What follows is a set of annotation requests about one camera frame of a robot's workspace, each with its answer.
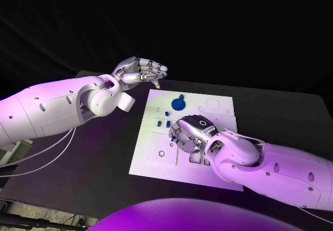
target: table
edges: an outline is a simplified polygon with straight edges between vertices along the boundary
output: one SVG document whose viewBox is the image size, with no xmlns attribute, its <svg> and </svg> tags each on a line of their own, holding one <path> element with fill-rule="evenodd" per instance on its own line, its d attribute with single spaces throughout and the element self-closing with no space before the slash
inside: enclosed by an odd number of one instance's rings
<svg viewBox="0 0 333 231">
<path fill-rule="evenodd" d="M 93 73 L 78 74 L 80 77 L 87 75 Z M 166 79 L 161 85 L 164 90 L 234 97 L 240 134 L 333 160 L 333 120 L 319 96 Z M 249 188 L 237 192 L 129 174 L 149 89 L 153 88 L 153 84 L 142 83 L 128 91 L 136 98 L 129 113 L 117 108 L 107 117 L 93 119 L 77 128 L 63 157 L 41 171 L 11 178 L 0 192 L 2 200 L 104 218 L 143 201 L 197 198 L 247 208 L 306 230 L 332 229 L 329 223 L 299 208 L 259 195 Z M 29 154 L 50 147 L 64 134 L 37 139 Z M 70 137 L 44 155 L 25 161 L 17 173 L 45 165 L 63 151 L 68 140 Z M 315 210 L 313 213 L 333 218 L 332 212 Z"/>
</svg>

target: robotic hand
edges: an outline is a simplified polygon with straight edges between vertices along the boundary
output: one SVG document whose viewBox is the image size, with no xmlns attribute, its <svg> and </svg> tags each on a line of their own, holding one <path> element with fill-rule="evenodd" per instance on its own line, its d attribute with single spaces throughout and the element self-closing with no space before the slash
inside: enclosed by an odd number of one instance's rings
<svg viewBox="0 0 333 231">
<path fill-rule="evenodd" d="M 187 153 L 204 150 L 220 178 L 305 208 L 333 211 L 333 162 L 231 130 L 218 131 L 201 115 L 185 116 L 169 132 Z"/>
<path fill-rule="evenodd" d="M 44 83 L 0 101 L 0 148 L 44 136 L 60 134 L 107 116 L 119 106 L 130 111 L 135 99 L 125 93 L 140 82 L 168 76 L 168 67 L 149 59 L 132 57 L 110 75 L 73 78 Z"/>
</svg>

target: purple object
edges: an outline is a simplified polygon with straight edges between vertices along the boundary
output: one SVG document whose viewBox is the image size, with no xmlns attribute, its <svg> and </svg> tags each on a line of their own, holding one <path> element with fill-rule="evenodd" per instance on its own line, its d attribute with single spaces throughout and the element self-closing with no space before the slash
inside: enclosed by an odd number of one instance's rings
<svg viewBox="0 0 333 231">
<path fill-rule="evenodd" d="M 195 199 L 161 199 L 133 205 L 90 231 L 299 231 L 288 223 L 243 208 Z"/>
</svg>

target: small blue piece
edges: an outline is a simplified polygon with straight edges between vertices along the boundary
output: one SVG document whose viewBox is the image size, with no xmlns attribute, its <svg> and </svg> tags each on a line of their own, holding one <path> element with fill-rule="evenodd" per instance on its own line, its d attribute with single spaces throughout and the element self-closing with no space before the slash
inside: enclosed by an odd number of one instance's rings
<svg viewBox="0 0 333 231">
<path fill-rule="evenodd" d="M 185 109 L 185 96 L 181 95 L 179 96 L 179 99 L 175 99 L 172 101 L 172 108 L 177 110 L 177 111 L 181 111 Z"/>
</svg>

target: hole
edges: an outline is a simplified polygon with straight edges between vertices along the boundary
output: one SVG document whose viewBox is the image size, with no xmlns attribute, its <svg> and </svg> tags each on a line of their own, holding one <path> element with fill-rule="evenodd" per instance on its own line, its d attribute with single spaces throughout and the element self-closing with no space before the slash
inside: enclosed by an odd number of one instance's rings
<svg viewBox="0 0 333 231">
<path fill-rule="evenodd" d="M 311 182 L 315 181 L 315 174 L 312 172 L 309 173 L 308 179 L 309 179 Z"/>
<path fill-rule="evenodd" d="M 73 104 L 73 98 L 71 98 L 71 96 L 67 96 L 67 101 L 68 101 L 70 104 Z"/>
<path fill-rule="evenodd" d="M 40 104 L 40 108 L 41 108 L 41 110 L 45 112 L 45 109 L 47 109 L 47 108 L 45 108 L 45 104 L 44 104 L 44 103 Z"/>
<path fill-rule="evenodd" d="M 279 172 L 279 171 L 280 171 L 279 163 L 276 163 L 276 165 L 275 165 L 275 171 L 276 171 L 276 172 Z"/>
</svg>

